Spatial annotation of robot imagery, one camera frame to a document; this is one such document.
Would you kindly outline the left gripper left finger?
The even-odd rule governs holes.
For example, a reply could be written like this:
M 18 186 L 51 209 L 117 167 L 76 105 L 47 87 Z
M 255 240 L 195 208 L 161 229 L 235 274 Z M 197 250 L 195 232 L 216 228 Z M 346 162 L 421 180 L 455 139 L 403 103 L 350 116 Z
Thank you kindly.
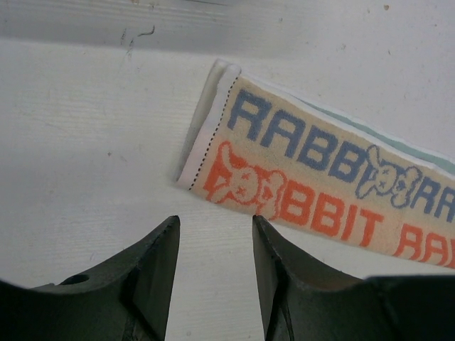
M 164 340 L 180 220 L 62 283 L 1 282 L 2 340 Z

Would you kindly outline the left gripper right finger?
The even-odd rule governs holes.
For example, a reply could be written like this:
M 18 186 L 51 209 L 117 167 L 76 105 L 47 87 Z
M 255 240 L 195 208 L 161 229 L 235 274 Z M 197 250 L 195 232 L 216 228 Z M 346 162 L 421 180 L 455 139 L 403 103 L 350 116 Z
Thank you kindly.
M 336 270 L 252 218 L 266 340 L 453 340 L 454 277 Z

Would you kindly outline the rabbit print towel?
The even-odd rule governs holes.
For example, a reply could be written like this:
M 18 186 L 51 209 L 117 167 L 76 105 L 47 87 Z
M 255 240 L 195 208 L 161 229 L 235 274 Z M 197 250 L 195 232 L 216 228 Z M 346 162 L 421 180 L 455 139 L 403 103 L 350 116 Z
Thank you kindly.
M 454 266 L 454 162 L 215 61 L 177 183 L 381 254 Z

